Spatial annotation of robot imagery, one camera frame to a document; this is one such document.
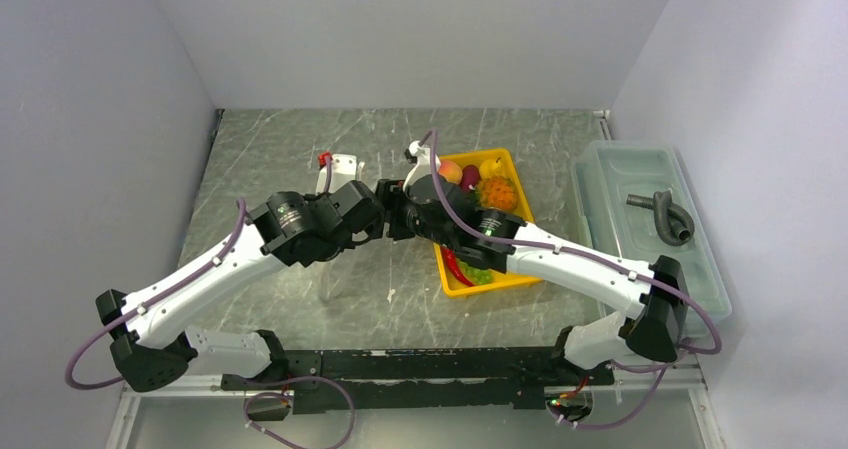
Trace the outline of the orange toy pineapple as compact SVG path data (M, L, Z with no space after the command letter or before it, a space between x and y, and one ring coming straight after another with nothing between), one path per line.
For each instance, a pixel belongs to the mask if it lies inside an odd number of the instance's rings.
M475 193L480 206L512 212L518 207L517 187L505 176L491 176L480 180Z

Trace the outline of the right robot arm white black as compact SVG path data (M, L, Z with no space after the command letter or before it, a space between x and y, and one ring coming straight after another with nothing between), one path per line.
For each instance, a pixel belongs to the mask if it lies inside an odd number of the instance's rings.
M550 361L560 382L574 384L625 355L665 364L679 358L687 292L676 260L617 259L517 215L475 206L443 179L422 178L409 188L381 180L376 196L392 239L427 239L475 269L542 279L612 308L611 315L558 336Z

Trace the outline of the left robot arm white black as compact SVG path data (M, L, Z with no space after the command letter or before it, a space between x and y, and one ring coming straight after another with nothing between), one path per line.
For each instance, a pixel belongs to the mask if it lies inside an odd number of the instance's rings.
M161 389L187 374L238 376L264 389L289 374L282 343L271 330L221 333L194 326L212 303L285 268L327 262L359 246L355 235L381 231L385 209L360 181L330 193L277 192L218 246L140 291L110 290L97 308L123 380L137 392Z

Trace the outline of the clear dotted zip top bag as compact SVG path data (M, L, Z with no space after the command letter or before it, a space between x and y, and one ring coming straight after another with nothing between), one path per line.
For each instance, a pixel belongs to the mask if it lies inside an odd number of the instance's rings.
M309 274L319 302L329 304L357 295L372 275L372 260L378 256L384 239L366 239L365 232L354 235L357 246L345 249L334 259L315 263Z

